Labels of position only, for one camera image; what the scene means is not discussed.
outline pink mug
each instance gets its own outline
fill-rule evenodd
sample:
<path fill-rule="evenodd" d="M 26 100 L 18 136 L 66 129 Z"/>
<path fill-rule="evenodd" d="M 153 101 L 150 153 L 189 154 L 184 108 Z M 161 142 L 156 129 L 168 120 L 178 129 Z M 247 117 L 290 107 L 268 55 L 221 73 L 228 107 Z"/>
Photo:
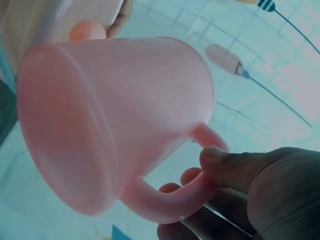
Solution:
<path fill-rule="evenodd" d="M 206 123 L 214 84 L 201 56 L 167 37 L 118 38 L 32 48 L 17 79 L 29 151 L 71 208 L 98 215 L 120 199 L 141 217 L 170 224 L 215 194 L 201 173 L 172 193 L 143 177 L 189 138 L 228 147 Z"/>

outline hand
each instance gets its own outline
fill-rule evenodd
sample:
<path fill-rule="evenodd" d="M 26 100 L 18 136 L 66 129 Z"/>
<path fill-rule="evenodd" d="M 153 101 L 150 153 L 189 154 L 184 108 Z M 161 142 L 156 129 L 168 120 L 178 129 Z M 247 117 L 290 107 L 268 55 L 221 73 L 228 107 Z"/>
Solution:
<path fill-rule="evenodd" d="M 235 154 L 211 147 L 202 151 L 200 164 L 219 186 L 215 197 L 183 222 L 159 225 L 160 240 L 320 239 L 320 152 L 286 147 Z M 181 184 L 200 172 L 187 170 Z M 160 191 L 179 187 L 169 183 Z"/>
<path fill-rule="evenodd" d="M 119 34 L 122 28 L 129 21 L 133 7 L 134 7 L 134 0 L 124 0 L 122 7 L 120 9 L 120 12 L 118 14 L 118 17 L 114 21 L 113 25 L 111 25 L 106 30 L 107 38 L 110 38 L 110 39 L 115 38 Z"/>

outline blurry object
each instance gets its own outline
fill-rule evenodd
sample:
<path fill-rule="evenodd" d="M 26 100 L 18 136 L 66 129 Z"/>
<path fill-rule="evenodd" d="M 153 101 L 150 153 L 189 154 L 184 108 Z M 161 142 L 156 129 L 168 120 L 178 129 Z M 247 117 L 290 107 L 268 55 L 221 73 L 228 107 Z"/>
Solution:
<path fill-rule="evenodd" d="M 129 21 L 133 9 L 134 0 L 123 0 L 123 4 L 115 21 L 113 21 L 110 27 L 106 27 L 106 35 L 109 39 L 115 38 L 120 33 L 122 28 Z"/>
<path fill-rule="evenodd" d="M 240 3 L 245 3 L 245 4 L 256 4 L 258 0 L 235 0 Z"/>
<path fill-rule="evenodd" d="M 0 147 L 17 120 L 16 96 L 0 80 Z"/>
<path fill-rule="evenodd" d="M 318 54 L 320 54 L 320 50 L 307 38 L 306 35 L 304 35 L 295 25 L 293 25 L 285 16 L 283 16 L 280 12 L 276 9 L 276 4 L 273 0 L 260 0 L 258 2 L 258 7 L 266 12 L 275 12 L 277 13 L 281 18 L 283 18 L 288 24 L 290 24 L 301 36 L 316 50 Z"/>
<path fill-rule="evenodd" d="M 95 20 L 109 28 L 124 0 L 1 0 L 0 67 L 15 92 L 20 62 L 34 45 L 68 42 L 73 27 Z"/>
<path fill-rule="evenodd" d="M 244 69 L 243 63 L 239 56 L 235 55 L 229 49 L 219 45 L 219 44 L 211 44 L 205 49 L 206 56 L 208 59 L 225 70 L 226 72 L 236 75 L 243 76 L 246 79 L 250 79 L 259 85 L 261 88 L 266 90 L 269 94 L 279 100 L 282 104 L 284 104 L 287 108 L 289 108 L 294 114 L 296 114 L 302 121 L 304 121 L 308 126 L 311 127 L 311 124 L 304 119 L 299 113 L 297 113 L 292 107 L 290 107 L 286 102 L 280 99 L 277 95 L 275 95 L 272 91 L 267 89 L 257 80 L 252 78 L 247 70 Z"/>
<path fill-rule="evenodd" d="M 81 21 L 70 31 L 70 41 L 72 42 L 105 39 L 106 37 L 104 26 L 92 20 Z"/>
<path fill-rule="evenodd" d="M 219 44 L 211 44 L 205 49 L 206 56 L 214 64 L 230 74 L 242 76 L 243 63 L 237 55 Z"/>

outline finger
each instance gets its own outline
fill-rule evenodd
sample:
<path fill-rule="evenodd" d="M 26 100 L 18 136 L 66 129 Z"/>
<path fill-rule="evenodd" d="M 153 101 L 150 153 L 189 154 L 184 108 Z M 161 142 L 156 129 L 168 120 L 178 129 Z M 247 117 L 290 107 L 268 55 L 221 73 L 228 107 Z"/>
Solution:
<path fill-rule="evenodd" d="M 159 191 L 163 193 L 171 193 L 180 186 L 175 183 L 163 185 Z M 173 224 L 160 224 L 157 228 L 157 236 L 159 240 L 199 240 L 199 238 L 181 222 Z"/>
<path fill-rule="evenodd" d="M 189 169 L 189 174 L 199 172 L 199 168 Z M 180 186 L 168 183 L 160 188 L 163 193 L 171 193 Z M 160 240 L 248 240 L 249 236 L 227 220 L 217 216 L 206 207 L 188 217 L 182 223 L 159 225 L 157 235 Z"/>
<path fill-rule="evenodd" d="M 181 222 L 159 225 L 156 234 L 159 240 L 199 240 L 199 238 Z"/>
<path fill-rule="evenodd" d="M 184 186 L 192 181 L 202 170 L 197 167 L 186 170 L 181 178 L 181 184 Z M 215 210 L 230 222 L 244 230 L 250 235 L 257 231 L 252 227 L 247 214 L 248 196 L 231 188 L 219 188 L 206 206 Z"/>
<path fill-rule="evenodd" d="M 192 167 L 192 168 L 189 168 L 188 170 L 186 170 L 180 177 L 180 182 L 181 182 L 182 186 L 188 184 L 193 179 L 195 179 L 196 176 L 198 176 L 199 173 L 201 173 L 201 171 L 202 170 L 198 167 Z"/>
<path fill-rule="evenodd" d="M 205 148 L 200 155 L 203 173 L 222 188 L 247 194 L 253 179 L 263 170 L 300 149 L 280 148 L 269 153 L 226 153 L 216 147 Z"/>
<path fill-rule="evenodd" d="M 119 34 L 121 29 L 129 21 L 133 8 L 134 0 L 124 0 L 116 20 L 106 31 L 107 38 L 114 38 Z"/>
<path fill-rule="evenodd" d="M 202 240 L 250 239 L 248 234 L 206 207 L 201 208 L 182 223 Z"/>

